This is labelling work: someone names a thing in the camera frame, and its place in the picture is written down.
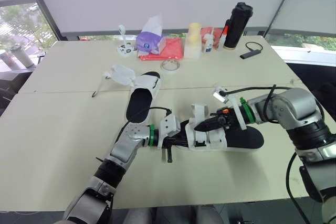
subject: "white slipper strap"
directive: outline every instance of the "white slipper strap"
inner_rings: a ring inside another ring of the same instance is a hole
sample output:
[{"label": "white slipper strap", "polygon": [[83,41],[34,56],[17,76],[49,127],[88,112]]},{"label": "white slipper strap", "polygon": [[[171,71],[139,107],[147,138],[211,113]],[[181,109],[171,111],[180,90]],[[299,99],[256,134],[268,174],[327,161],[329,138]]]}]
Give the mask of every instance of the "white slipper strap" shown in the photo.
[{"label": "white slipper strap", "polygon": [[136,77],[134,81],[134,87],[132,87],[131,92],[133,92],[135,89],[148,89],[152,94],[152,98],[154,99],[158,94],[160,84],[160,78],[144,74],[142,76]]}]

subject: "window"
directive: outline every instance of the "window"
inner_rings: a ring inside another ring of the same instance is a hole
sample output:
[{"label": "window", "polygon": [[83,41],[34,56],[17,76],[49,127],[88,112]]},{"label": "window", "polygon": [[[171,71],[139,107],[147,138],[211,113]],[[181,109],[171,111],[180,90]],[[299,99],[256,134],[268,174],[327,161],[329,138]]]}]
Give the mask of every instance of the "window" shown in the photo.
[{"label": "window", "polygon": [[[13,45],[20,44],[37,63],[38,55],[56,41],[36,3],[0,7],[0,49],[10,52]],[[0,63],[0,72],[10,70],[1,60]]]},{"label": "window", "polygon": [[[185,38],[186,33],[182,34],[168,34],[169,38]],[[135,40],[136,35],[125,35],[126,40]],[[79,36],[80,40],[122,40],[121,35],[96,35],[96,36]]]},{"label": "window", "polygon": [[267,34],[265,39],[272,46],[305,47],[336,51],[336,38],[331,37],[306,36],[301,34]]}]

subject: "silver robot arm segment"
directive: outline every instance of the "silver robot arm segment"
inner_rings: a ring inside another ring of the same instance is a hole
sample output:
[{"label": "silver robot arm segment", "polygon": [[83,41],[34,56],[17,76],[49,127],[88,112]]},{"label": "silver robot arm segment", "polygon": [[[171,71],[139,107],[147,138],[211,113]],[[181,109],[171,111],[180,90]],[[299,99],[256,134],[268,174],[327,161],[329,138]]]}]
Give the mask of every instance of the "silver robot arm segment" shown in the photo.
[{"label": "silver robot arm segment", "polygon": [[150,138],[149,126],[127,126],[84,190],[68,206],[64,220],[77,224],[108,223],[117,186],[134,160],[138,148],[148,146]]}]

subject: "black insole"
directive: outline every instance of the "black insole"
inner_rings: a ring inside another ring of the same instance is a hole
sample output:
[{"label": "black insole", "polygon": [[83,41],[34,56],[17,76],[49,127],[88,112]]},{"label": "black insole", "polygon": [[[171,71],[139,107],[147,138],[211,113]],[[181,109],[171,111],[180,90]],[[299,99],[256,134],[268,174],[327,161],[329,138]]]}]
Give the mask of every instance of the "black insole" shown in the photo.
[{"label": "black insole", "polygon": [[[160,78],[159,73],[157,72],[147,72],[143,75],[155,76]],[[152,103],[152,94],[148,89],[135,89],[131,94],[130,101],[128,103],[126,118],[131,123],[142,123],[147,118],[149,110],[136,115],[141,110],[148,109]]]}]

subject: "white bottle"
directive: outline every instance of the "white bottle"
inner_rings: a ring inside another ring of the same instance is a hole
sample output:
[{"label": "white bottle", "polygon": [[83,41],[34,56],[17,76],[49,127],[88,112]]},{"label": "white bottle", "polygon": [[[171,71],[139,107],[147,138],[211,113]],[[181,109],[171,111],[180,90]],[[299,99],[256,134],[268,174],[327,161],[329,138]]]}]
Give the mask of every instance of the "white bottle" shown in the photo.
[{"label": "white bottle", "polygon": [[211,52],[214,44],[214,27],[212,28],[211,34],[206,34],[203,38],[205,39],[204,52]]},{"label": "white bottle", "polygon": [[185,37],[183,57],[187,59],[198,59],[202,54],[201,24],[189,24],[188,33]]}]

